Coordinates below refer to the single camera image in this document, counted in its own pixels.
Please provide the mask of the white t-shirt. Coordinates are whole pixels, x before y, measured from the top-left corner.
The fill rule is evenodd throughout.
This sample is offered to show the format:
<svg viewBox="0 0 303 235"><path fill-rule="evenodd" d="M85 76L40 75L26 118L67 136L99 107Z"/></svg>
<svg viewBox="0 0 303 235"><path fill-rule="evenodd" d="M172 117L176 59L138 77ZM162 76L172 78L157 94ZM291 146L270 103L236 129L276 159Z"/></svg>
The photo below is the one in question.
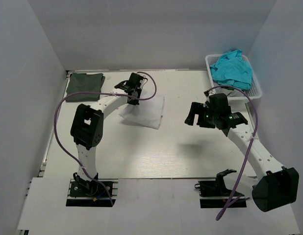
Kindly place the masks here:
<svg viewBox="0 0 303 235"><path fill-rule="evenodd" d="M139 105L127 105L120 113L124 120L158 130L163 115L165 97L156 95Z"/></svg>

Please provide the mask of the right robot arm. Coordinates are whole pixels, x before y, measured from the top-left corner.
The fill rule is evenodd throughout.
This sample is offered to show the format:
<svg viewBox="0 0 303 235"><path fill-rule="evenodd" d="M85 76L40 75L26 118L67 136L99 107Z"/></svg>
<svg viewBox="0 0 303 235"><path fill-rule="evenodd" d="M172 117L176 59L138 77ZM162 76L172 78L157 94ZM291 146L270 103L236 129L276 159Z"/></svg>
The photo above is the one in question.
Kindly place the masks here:
<svg viewBox="0 0 303 235"><path fill-rule="evenodd" d="M245 155L257 176L252 199L263 212L294 203L299 174L276 160L253 134L240 112L232 112L225 94L208 96L205 103L192 102L185 120L187 125L221 130Z"/></svg>

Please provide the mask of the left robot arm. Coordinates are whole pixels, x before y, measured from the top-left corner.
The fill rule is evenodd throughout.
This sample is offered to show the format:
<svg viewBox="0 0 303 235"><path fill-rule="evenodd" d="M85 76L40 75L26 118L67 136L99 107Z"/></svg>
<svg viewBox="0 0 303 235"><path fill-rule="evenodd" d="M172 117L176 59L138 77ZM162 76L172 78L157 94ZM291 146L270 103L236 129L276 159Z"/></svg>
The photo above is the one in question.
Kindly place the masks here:
<svg viewBox="0 0 303 235"><path fill-rule="evenodd" d="M78 150L78 160L82 164L74 177L87 195L98 191L96 170L96 147L103 137L104 119L119 107L138 105L145 78L132 73L129 80L120 82L108 95L90 104L80 104L76 109L70 134Z"/></svg>

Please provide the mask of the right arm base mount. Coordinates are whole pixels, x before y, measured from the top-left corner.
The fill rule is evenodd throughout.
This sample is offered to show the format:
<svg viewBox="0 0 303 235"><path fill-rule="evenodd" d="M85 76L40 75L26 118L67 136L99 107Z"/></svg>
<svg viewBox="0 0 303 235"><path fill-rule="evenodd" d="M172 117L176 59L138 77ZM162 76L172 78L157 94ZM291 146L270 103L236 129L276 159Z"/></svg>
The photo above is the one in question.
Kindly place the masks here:
<svg viewBox="0 0 303 235"><path fill-rule="evenodd" d="M232 190L226 187L224 177L236 172L227 169L219 172L214 179L200 180L194 185L199 191L201 209L222 209L226 205Z"/></svg>

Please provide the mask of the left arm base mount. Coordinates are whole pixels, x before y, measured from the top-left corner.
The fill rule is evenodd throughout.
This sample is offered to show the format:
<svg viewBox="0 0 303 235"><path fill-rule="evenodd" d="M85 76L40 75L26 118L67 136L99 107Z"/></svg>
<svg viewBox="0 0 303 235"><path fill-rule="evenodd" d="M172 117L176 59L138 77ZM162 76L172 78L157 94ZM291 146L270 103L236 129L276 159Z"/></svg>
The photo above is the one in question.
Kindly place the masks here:
<svg viewBox="0 0 303 235"><path fill-rule="evenodd" d="M110 208L117 199L118 181L104 180L102 184L81 179L77 172L70 180L66 207Z"/></svg>

